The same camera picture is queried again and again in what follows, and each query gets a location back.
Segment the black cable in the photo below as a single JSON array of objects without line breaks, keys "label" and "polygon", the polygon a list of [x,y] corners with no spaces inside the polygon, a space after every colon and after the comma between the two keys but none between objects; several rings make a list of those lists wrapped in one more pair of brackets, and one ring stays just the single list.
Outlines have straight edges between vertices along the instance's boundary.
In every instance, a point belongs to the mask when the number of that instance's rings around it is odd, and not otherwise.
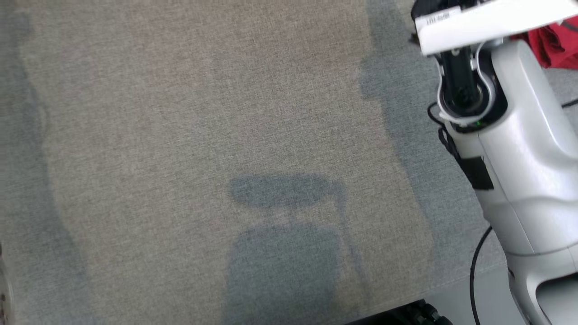
[{"label": "black cable", "polygon": [[436,122],[436,123],[437,123],[438,125],[440,125],[441,127],[445,127],[445,125],[443,124],[443,122],[440,121],[440,120],[438,120],[438,119],[436,119],[435,116],[434,116],[434,114],[432,113],[432,108],[434,108],[434,106],[437,105],[437,104],[438,104],[438,103],[433,102],[433,103],[431,103],[431,104],[428,106],[428,116],[429,116],[429,118],[430,118],[432,121]]},{"label": "black cable", "polygon": [[484,232],[484,235],[481,237],[480,242],[477,244],[476,251],[473,254],[472,267],[470,268],[470,302],[472,303],[473,319],[476,322],[476,325],[480,325],[480,319],[477,317],[476,299],[473,295],[473,278],[474,273],[476,271],[477,256],[480,254],[481,246],[484,244],[486,238],[488,238],[488,235],[490,234],[491,231],[492,226],[490,226],[488,230]]},{"label": "black cable", "polygon": [[574,99],[573,101],[569,101],[567,103],[562,104],[562,108],[568,108],[578,104],[578,98]]}]

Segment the upholstered surface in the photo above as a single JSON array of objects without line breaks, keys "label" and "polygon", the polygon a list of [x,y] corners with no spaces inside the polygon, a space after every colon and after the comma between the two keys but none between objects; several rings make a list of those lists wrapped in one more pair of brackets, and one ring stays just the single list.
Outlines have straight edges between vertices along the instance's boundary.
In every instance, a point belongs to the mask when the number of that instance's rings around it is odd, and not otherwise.
[{"label": "upholstered surface", "polygon": [[[3,0],[18,320],[335,324],[466,277],[487,224],[409,8]],[[501,264],[492,237],[479,268]]]}]

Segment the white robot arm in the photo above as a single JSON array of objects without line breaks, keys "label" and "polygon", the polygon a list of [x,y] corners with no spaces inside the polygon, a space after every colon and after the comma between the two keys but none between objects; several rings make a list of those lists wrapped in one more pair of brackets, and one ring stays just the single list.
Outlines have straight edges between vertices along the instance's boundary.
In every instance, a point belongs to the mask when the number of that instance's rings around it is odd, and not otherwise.
[{"label": "white robot arm", "polygon": [[412,15],[439,68],[440,138],[502,245],[521,314],[578,324],[578,138],[528,45],[499,39],[576,16],[578,2],[418,1]]}]

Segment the gray floor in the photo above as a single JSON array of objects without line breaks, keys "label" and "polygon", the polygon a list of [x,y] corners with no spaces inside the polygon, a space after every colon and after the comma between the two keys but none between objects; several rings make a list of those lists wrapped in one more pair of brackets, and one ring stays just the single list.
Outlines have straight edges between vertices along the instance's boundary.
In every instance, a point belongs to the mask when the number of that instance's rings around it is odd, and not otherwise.
[{"label": "gray floor", "polygon": [[[506,268],[498,268],[476,277],[476,306],[482,325],[525,324],[510,295],[506,272]],[[475,325],[468,280],[458,282],[425,300],[455,325]]]}]

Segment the red cloth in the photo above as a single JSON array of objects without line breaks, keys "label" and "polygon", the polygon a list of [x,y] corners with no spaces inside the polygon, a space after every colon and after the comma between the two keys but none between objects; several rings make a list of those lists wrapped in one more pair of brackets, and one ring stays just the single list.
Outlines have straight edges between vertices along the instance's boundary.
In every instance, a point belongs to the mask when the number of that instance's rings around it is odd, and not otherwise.
[{"label": "red cloth", "polygon": [[525,40],[545,68],[578,69],[578,16],[512,37]]}]

